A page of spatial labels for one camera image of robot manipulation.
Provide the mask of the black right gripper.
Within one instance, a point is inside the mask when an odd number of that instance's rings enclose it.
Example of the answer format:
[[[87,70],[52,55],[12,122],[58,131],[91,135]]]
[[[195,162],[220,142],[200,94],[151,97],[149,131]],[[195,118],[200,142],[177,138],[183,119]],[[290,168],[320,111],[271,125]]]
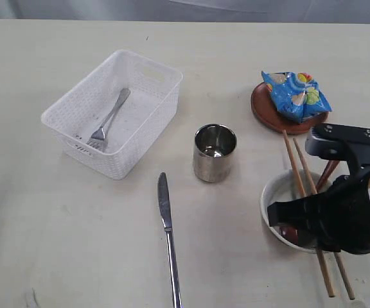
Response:
[[[338,177],[323,193],[267,207],[271,227],[296,228],[297,245],[353,255],[370,253],[370,172]],[[309,230],[315,228],[316,235]]]

